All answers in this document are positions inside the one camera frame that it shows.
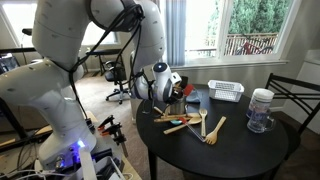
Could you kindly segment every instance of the white basket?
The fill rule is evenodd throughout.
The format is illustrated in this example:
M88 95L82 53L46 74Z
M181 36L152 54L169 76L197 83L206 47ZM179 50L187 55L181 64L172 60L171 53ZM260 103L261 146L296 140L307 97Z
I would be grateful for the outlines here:
M244 87L235 82L210 80L208 86L209 96L213 99L238 102L244 92Z

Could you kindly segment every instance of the black chair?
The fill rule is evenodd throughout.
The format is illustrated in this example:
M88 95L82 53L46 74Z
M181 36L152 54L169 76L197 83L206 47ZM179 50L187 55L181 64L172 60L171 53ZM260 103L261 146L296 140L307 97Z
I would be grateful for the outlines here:
M119 85L119 88L113 90L113 93L106 97L106 101L109 101L111 96L120 95L119 104L122 104L123 95L125 93L129 94L129 89L123 87L123 81L127 80L125 67L120 58L120 61L108 61L106 62L106 67L108 67L108 71L105 73L105 78L108 82L114 82L114 85Z
M307 90L308 92L307 93L293 92L291 90L292 89L291 85L302 88L303 91ZM281 77L271 73L265 88L270 89L275 93L273 99L288 99L288 100L290 99L308 115L298 129L294 128L292 125L284 121L281 121L281 119L278 119L282 123L288 136L289 146L288 146L288 151L285 157L285 160L287 160L289 156L296 149L298 149L301 142L300 135L303 133L307 125L311 122L311 120L320 110L320 85L312 84L312 83L308 83L300 80L290 79L286 77ZM315 107L310 106L310 104L308 104L308 102L310 101L316 101L317 102L316 106ZM272 175L271 175L272 178L275 176L278 168L279 167L277 167L272 172Z

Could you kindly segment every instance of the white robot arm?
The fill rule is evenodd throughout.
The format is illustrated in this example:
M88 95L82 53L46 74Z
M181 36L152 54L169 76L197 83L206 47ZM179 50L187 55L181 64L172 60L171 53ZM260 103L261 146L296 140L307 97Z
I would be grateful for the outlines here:
M120 23L113 24L117 18ZM150 85L139 77L132 89L134 97L166 101L179 79L172 76L166 63L159 62L165 49L164 34L158 7L153 2L39 0L32 42L45 58L1 75L0 98L15 105L35 107L51 125L53 133L39 149L43 169L54 169L61 154L66 166L70 166L74 155L70 150L79 148L79 139L90 150L96 144L78 102L65 95L65 91L71 90L70 79L76 81L83 75L82 67L77 66L78 52L90 21L104 29L112 27L112 31L124 32L134 32L138 27L135 25L141 25L141 35L133 39L137 49L132 70L137 74L144 66L155 64L155 82Z

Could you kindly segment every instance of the container lid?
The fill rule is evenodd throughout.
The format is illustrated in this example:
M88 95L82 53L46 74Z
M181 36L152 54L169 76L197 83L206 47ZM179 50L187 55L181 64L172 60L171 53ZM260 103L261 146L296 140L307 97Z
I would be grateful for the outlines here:
M257 88L253 92L253 96L262 101L272 100L274 93L269 89Z

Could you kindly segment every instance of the round table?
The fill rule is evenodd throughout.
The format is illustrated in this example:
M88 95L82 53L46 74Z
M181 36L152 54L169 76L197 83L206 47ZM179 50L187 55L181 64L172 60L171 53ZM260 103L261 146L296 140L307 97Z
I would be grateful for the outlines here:
M188 112L206 108L207 134L213 131L222 116L227 120L218 132L214 145L201 142L189 128L165 135L174 125L155 123L157 114L149 111L151 101L142 102L137 111L139 135L148 147L150 174L156 179L156 156L184 171L216 178L248 178L261 175L278 166L284 159L288 140L281 123L272 131L256 134L247 128L246 111L250 98L242 95L239 102L215 100L208 95L208 86L195 85L203 97L200 104L189 104ZM157 107L165 105L156 102ZM201 123L192 125L199 133Z

